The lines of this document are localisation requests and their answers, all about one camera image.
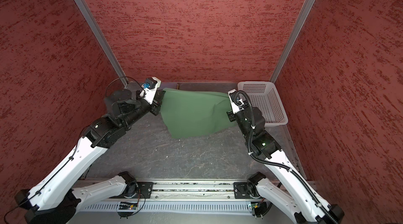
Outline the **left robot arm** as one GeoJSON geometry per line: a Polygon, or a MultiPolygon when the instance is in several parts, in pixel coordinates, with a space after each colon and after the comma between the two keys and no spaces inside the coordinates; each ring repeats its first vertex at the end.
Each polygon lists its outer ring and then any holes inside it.
{"type": "Polygon", "coordinates": [[[107,114],[95,120],[81,134],[76,146],[31,189],[17,193],[18,207],[26,209],[28,224],[66,224],[79,210],[110,197],[139,197],[137,180],[129,172],[88,187],[74,184],[100,156],[148,113],[158,115],[165,92],[153,88],[117,90],[104,98],[107,114]]]}

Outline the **white plastic basket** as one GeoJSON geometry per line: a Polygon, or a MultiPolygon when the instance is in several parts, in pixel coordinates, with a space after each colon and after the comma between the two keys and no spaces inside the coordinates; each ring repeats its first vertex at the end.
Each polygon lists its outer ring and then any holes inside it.
{"type": "Polygon", "coordinates": [[[276,86],[272,82],[243,81],[237,85],[250,98],[254,107],[260,109],[265,127],[287,125],[289,120],[276,86]]]}

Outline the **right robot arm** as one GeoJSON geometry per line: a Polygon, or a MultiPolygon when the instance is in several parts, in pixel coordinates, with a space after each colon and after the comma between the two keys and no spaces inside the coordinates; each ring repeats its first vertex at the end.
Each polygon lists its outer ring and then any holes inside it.
{"type": "Polygon", "coordinates": [[[294,224],[339,224],[344,211],[337,204],[330,204],[291,164],[280,144],[265,130],[260,110],[240,110],[227,113],[231,122],[236,122],[246,140],[249,156],[264,164],[279,180],[280,189],[262,173],[248,179],[253,195],[260,196],[276,206],[294,224]]]}

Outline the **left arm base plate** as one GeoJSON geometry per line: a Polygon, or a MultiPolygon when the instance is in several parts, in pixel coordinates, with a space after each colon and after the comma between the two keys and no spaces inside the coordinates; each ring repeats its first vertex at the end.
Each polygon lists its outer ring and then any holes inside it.
{"type": "Polygon", "coordinates": [[[113,196],[111,199],[138,199],[139,196],[149,199],[151,198],[152,190],[154,183],[153,182],[138,182],[137,189],[134,191],[133,195],[131,194],[121,194],[118,196],[113,196]]]}

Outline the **green skirt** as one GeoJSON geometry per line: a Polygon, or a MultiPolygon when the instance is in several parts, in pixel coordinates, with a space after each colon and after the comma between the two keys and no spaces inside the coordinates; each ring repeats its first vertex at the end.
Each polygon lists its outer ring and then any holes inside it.
{"type": "Polygon", "coordinates": [[[161,111],[173,139],[202,137],[233,127],[227,112],[232,111],[227,94],[212,91],[164,89],[161,111]]]}

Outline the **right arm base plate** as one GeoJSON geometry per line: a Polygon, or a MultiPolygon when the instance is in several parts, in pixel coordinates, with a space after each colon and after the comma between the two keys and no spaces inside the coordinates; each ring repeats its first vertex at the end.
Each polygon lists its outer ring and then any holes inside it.
{"type": "Polygon", "coordinates": [[[234,195],[236,199],[262,199],[256,186],[257,182],[234,182],[234,195]]]}

